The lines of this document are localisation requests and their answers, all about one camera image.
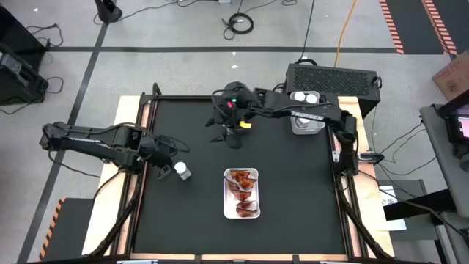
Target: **black table surface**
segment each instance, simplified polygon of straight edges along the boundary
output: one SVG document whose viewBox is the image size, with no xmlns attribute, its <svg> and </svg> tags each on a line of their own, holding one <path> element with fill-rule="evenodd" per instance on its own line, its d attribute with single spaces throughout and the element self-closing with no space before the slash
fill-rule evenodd
<svg viewBox="0 0 469 264">
<path fill-rule="evenodd" d="M 243 148 L 209 143 L 221 128 L 206 128 L 209 100 L 159 100 L 154 133 L 184 141 L 186 181 L 147 174 L 134 252 L 161 254 L 345 254 L 325 129 L 296 136 L 289 118 L 255 117 Z M 223 173 L 259 171 L 257 219 L 224 216 Z"/>
</svg>

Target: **black equipment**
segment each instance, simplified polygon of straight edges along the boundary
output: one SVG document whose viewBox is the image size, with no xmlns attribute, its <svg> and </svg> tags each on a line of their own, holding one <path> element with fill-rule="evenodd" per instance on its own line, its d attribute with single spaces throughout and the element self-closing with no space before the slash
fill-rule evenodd
<svg viewBox="0 0 469 264">
<path fill-rule="evenodd" d="M 104 23 L 112 23 L 122 17 L 122 10 L 112 0 L 95 0 L 97 14 Z"/>
<path fill-rule="evenodd" d="M 48 82 L 24 59 L 0 43 L 0 105 L 41 103 Z"/>
<path fill-rule="evenodd" d="M 316 91 L 335 96 L 356 96 L 364 118 L 381 100 L 378 78 L 374 71 L 302 65 L 300 62 L 288 67 L 287 92 Z"/>
<path fill-rule="evenodd" d="M 38 70 L 48 46 L 0 5 L 0 105 L 44 100 L 48 83 Z"/>
<path fill-rule="evenodd" d="M 451 143 L 469 143 L 469 90 L 441 106 L 437 113 L 445 120 Z"/>
<path fill-rule="evenodd" d="M 25 64 L 39 71 L 50 43 L 41 44 L 8 10 L 0 4 L 0 43 L 19 56 Z"/>
</svg>

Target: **black mat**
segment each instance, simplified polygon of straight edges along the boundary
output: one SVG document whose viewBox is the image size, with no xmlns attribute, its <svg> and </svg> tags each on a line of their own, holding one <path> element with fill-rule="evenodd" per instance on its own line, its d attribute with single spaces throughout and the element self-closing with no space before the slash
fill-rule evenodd
<svg viewBox="0 0 469 264">
<path fill-rule="evenodd" d="M 387 0 L 404 54 L 443 54 L 421 0 Z"/>
<path fill-rule="evenodd" d="M 93 199 L 67 198 L 63 202 L 43 261 L 81 257 L 92 209 Z"/>
<path fill-rule="evenodd" d="M 241 150 L 208 143 L 208 100 L 158 101 L 155 133 L 186 142 L 180 153 L 192 177 L 158 182 L 149 172 L 134 252 L 167 254 L 344 254 L 326 130 L 296 136 L 289 119 L 254 118 Z M 259 171 L 258 219 L 223 214 L 223 173 Z"/>
<path fill-rule="evenodd" d="M 469 3 L 467 0 L 433 0 L 458 54 L 469 49 Z"/>
</svg>

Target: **white paper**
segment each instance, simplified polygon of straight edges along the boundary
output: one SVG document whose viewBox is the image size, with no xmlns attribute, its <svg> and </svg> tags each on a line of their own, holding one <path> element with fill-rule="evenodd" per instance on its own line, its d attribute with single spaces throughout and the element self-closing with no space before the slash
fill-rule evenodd
<svg viewBox="0 0 469 264">
<path fill-rule="evenodd" d="M 387 192 L 390 195 L 396 196 L 393 190 L 393 186 L 380 186 L 380 190 Z M 397 202 L 397 199 L 381 192 L 381 204 L 383 206 L 392 205 Z M 397 230 L 406 230 L 407 227 L 405 226 L 404 219 L 397 219 L 392 221 L 387 221 L 389 231 L 397 231 Z"/>
</svg>

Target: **wooden table frame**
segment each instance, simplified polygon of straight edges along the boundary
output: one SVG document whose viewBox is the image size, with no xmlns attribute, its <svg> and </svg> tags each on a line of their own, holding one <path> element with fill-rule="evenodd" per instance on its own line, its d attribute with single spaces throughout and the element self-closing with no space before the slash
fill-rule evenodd
<svg viewBox="0 0 469 264">
<path fill-rule="evenodd" d="M 137 122 L 143 127 L 151 128 L 154 122 L 154 116 L 156 112 L 156 101 L 151 100 L 148 96 L 122 96 L 119 101 L 117 109 L 117 115 L 114 123 L 119 122 Z M 368 142 L 366 140 L 366 132 L 363 125 L 363 119 L 361 118 L 361 112 L 358 105 L 358 99 L 355 97 L 339 97 L 339 105 L 343 110 L 347 110 L 349 113 L 357 118 L 357 131 L 359 137 L 359 150 L 367 151 L 369 149 Z M 359 163 L 359 169 L 370 175 L 374 175 L 374 167 L 371 164 Z M 143 173 L 142 182 L 145 181 L 145 168 Z M 101 174 L 100 185 L 103 184 L 107 179 L 110 178 L 114 173 L 117 172 L 117 168 L 113 164 L 104 164 L 103 171 Z M 99 242 L 107 235 L 109 229 L 112 227 L 117 219 L 124 201 L 128 202 L 135 191 L 134 187 L 136 184 L 136 175 L 125 175 L 121 174 L 116 177 L 112 182 L 106 186 L 100 195 L 95 200 L 93 207 L 92 216 L 90 218 L 88 231 L 86 234 L 86 240 L 84 243 L 82 254 L 88 254 L 94 250 Z M 377 186 L 377 182 L 364 175 L 354 176 L 351 183 L 347 183 L 347 179 L 343 178 L 342 182 L 344 186 L 352 184 L 351 188 L 346 191 L 347 199 L 352 201 L 351 197 L 356 195 L 356 202 L 360 208 L 360 214 L 363 224 L 367 230 L 372 234 L 373 238 L 378 242 L 381 247 L 390 255 L 394 255 L 394 251 L 391 244 L 389 232 L 385 224 L 385 215 L 380 200 L 380 192 Z M 140 191 L 140 199 L 143 196 L 143 191 Z M 132 253 L 131 245 L 128 243 L 129 237 L 133 233 L 133 227 L 135 227 L 135 221 L 139 214 L 139 209 L 132 216 L 129 216 L 127 221 L 124 223 L 120 234 L 118 235 L 117 241 L 114 246 L 110 247 L 106 254 L 127 254 L 130 252 L 132 259 L 153 259 L 153 260 L 195 260 L 197 258 L 194 254 L 142 254 Z M 346 221 L 348 216 L 342 216 L 341 220 Z M 363 249 L 363 242 L 357 234 L 357 230 L 354 224 L 348 219 L 346 224 L 349 229 L 350 242 L 352 244 L 352 252 L 348 252 L 348 255 L 355 257 L 362 257 L 362 252 L 367 253 L 370 257 L 373 257 L 372 252 L 368 247 Z M 202 260 L 265 260 L 265 261 L 292 261 L 294 256 L 298 256 L 300 261 L 345 261 L 348 259 L 346 254 L 203 254 L 200 257 Z"/>
</svg>

